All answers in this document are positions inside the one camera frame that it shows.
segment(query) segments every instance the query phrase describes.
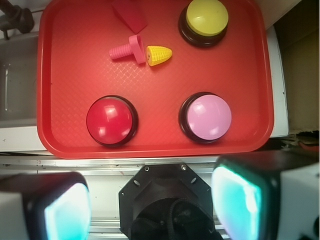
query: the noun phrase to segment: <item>white panel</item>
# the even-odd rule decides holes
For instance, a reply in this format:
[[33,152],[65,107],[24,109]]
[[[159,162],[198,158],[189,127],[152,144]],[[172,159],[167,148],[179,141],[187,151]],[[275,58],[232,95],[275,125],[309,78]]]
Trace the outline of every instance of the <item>white panel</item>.
[[289,134],[285,78],[275,28],[273,26],[270,27],[266,31],[266,34],[268,39],[274,108],[274,126],[271,136],[283,137]]
[[0,151],[45,150],[36,126],[0,128]]
[[0,239],[29,239],[20,193],[0,191]]
[[277,239],[314,235],[319,217],[319,163],[281,173],[281,204]]
[[266,29],[271,27],[301,0],[255,0],[259,5]]

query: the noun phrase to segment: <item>toy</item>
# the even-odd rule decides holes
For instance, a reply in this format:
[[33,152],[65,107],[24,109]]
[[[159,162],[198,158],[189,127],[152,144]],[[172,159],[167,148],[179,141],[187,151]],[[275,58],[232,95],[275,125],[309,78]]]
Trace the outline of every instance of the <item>toy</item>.
[[147,21],[135,2],[131,0],[114,0],[112,7],[116,16],[137,34],[147,26]]
[[116,95],[104,96],[90,107],[86,126],[91,137],[99,144],[118,147],[135,135],[138,114],[127,99]]
[[138,64],[146,62],[144,45],[140,35],[130,36],[128,44],[110,49],[109,55],[112,60],[134,55]]
[[211,47],[226,34],[229,15],[218,0],[193,0],[179,18],[181,36],[196,47]]
[[164,46],[147,46],[146,56],[147,63],[152,67],[170,59],[172,50]]
[[191,140],[209,144],[221,138],[231,125],[231,110],[226,101],[211,92],[190,96],[179,113],[180,127]]

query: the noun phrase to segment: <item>pink button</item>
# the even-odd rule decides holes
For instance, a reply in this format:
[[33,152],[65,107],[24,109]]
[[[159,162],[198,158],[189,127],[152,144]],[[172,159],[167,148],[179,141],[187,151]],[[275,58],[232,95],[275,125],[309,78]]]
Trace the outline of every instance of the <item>pink button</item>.
[[180,111],[184,133],[199,143],[211,143],[221,138],[231,125],[231,110],[221,97],[208,92],[188,98]]
[[138,127],[134,106],[120,96],[105,96],[92,104],[86,117],[90,135],[98,143],[116,147],[127,143]]

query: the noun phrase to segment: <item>pink screw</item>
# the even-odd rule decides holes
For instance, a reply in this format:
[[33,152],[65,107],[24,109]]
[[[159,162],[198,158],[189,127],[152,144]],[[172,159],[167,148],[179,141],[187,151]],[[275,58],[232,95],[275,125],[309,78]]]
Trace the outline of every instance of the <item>pink screw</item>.
[[140,35],[130,36],[128,44],[114,47],[109,51],[112,60],[130,56],[132,54],[138,64],[146,62],[144,45]]

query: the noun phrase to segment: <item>textured tray surface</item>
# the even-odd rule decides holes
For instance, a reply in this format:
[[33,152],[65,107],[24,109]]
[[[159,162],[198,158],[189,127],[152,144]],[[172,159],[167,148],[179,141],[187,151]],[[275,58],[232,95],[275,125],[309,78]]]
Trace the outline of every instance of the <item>textured tray surface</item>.
[[[143,43],[171,48],[160,65],[137,65],[133,56],[112,61],[109,49],[133,35],[108,0],[54,0],[39,32],[38,131],[61,158],[130,158],[215,155],[252,151],[273,128],[272,86],[261,14],[250,0],[221,1],[229,13],[222,41],[209,49],[186,43],[178,19],[186,0],[139,0],[148,25]],[[200,145],[181,131],[178,113],[194,93],[212,92],[230,106],[232,123],[218,141]],[[86,127],[91,104],[119,95],[136,108],[136,136],[120,148],[95,142]]]

